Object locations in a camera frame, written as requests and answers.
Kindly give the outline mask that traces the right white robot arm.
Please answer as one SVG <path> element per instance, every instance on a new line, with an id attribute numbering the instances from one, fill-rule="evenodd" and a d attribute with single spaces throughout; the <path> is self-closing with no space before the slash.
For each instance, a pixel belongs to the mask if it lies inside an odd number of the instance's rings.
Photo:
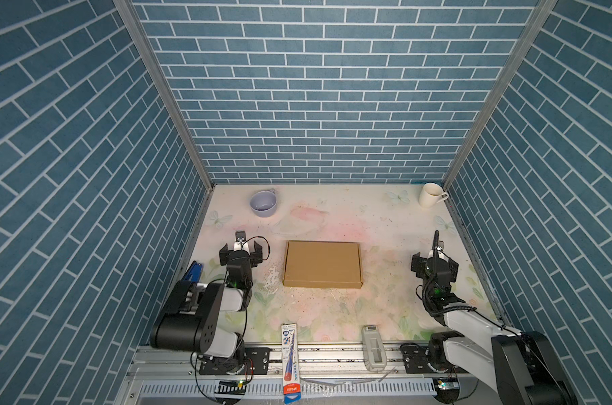
<path id="1" fill-rule="evenodd" d="M 578 399 L 548 338 L 522 332 L 481 314 L 451 289 L 459 265 L 441 249 L 412 257 L 411 270 L 425 311 L 446 329 L 430 337 L 427 362 L 444 373 L 463 369 L 504 404 L 575 404 Z"/>

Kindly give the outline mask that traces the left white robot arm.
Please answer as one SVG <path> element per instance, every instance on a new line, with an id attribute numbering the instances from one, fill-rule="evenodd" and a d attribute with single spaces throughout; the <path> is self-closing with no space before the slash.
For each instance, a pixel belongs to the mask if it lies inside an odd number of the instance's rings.
<path id="1" fill-rule="evenodd" d="M 254 237 L 238 236 L 232 249 L 224 246 L 219 251 L 220 264 L 225 267 L 223 278 L 209 283 L 178 281 L 154 322 L 150 346 L 242 366 L 243 335 L 221 329 L 218 319 L 223 312 L 247 311 L 254 285 L 252 269 L 267 258 Z"/>

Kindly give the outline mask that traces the brown cardboard box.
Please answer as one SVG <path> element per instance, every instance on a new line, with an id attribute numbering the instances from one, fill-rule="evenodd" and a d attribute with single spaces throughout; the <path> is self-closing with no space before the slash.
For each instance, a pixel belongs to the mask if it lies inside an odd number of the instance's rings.
<path id="1" fill-rule="evenodd" d="M 285 287 L 359 290 L 363 287 L 360 244 L 342 241 L 289 241 Z"/>

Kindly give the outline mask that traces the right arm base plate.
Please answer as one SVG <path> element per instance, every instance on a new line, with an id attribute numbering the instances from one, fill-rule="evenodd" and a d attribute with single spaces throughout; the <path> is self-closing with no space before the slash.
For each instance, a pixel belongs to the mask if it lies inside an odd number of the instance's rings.
<path id="1" fill-rule="evenodd" d="M 413 374 L 436 374 L 428 361 L 428 347 L 414 342 L 404 343 L 400 347 L 403 357 L 405 371 L 409 375 Z"/>

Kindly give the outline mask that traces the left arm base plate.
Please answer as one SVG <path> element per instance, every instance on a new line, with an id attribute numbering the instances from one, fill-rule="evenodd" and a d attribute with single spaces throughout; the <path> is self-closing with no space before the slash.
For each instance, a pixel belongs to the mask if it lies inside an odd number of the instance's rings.
<path id="1" fill-rule="evenodd" d="M 245 347 L 236 349 L 229 358 L 203 356 L 198 361 L 201 376 L 243 376 L 267 374 L 271 350 L 268 347 Z"/>

